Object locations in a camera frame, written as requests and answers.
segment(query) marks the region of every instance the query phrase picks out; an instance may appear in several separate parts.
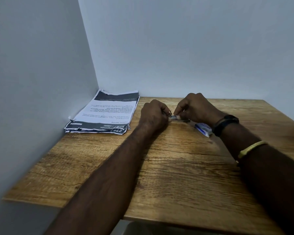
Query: white wall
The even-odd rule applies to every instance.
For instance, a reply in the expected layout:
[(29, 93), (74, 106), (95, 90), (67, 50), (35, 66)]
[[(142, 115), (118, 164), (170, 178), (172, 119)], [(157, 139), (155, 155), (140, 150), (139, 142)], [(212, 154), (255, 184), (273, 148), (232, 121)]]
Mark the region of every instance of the white wall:
[[(78, 0), (0, 0), (0, 198), (97, 89)], [(42, 234), (57, 212), (0, 200), (0, 235)]]
[(294, 0), (79, 3), (105, 90), (294, 102)]

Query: wooden table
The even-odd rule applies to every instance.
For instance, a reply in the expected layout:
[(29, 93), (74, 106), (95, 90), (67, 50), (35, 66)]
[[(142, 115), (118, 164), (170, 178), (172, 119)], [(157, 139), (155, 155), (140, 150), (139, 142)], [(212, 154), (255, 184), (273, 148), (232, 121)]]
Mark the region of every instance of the wooden table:
[[(63, 207), (81, 184), (137, 126), (142, 97), (124, 135), (69, 133), (5, 196)], [(172, 111), (180, 98), (158, 98)], [(294, 121), (262, 100), (211, 99), (220, 110), (294, 159)], [(240, 180), (219, 138), (172, 122), (150, 146), (124, 216), (229, 234), (282, 234)]]

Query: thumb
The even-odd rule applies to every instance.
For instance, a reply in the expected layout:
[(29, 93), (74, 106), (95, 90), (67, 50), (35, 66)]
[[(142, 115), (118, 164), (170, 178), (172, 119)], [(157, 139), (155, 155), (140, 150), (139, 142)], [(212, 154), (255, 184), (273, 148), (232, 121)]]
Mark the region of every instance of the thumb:
[(178, 116), (180, 117), (181, 120), (189, 119), (189, 112), (188, 110), (182, 111)]

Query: stack of papers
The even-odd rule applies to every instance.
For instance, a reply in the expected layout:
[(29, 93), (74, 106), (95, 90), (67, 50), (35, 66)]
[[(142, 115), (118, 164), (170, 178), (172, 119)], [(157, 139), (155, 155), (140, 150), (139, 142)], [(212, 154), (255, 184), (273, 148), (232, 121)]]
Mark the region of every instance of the stack of papers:
[(87, 106), (65, 126), (65, 132), (124, 134), (139, 98), (137, 90), (119, 94), (98, 90)]

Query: dark skin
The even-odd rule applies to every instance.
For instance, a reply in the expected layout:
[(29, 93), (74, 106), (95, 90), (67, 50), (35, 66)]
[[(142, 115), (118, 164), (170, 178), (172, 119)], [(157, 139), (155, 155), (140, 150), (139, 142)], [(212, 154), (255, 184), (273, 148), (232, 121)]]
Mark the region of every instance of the dark skin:
[[(226, 115), (200, 93), (188, 94), (174, 114), (209, 126)], [(133, 133), (93, 172), (45, 234), (109, 235), (131, 200), (143, 158), (142, 149), (167, 124), (168, 116), (165, 104), (157, 100), (146, 103)], [(228, 125), (220, 138), (235, 160), (241, 150), (261, 141), (235, 123)], [(262, 145), (239, 163), (252, 193), (286, 233), (294, 234), (294, 160), (269, 145)]]

